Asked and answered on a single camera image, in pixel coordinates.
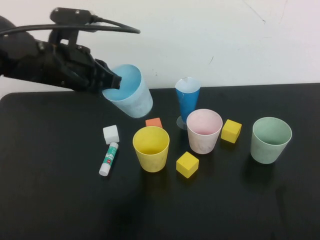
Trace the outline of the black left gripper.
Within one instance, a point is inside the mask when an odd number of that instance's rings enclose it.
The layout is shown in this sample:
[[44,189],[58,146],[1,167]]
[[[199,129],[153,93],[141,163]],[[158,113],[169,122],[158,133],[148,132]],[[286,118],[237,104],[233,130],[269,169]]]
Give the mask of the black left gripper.
[[36,83],[89,93],[120,89],[122,77],[110,70],[104,61],[94,59],[90,50],[44,41],[38,41],[37,47]]

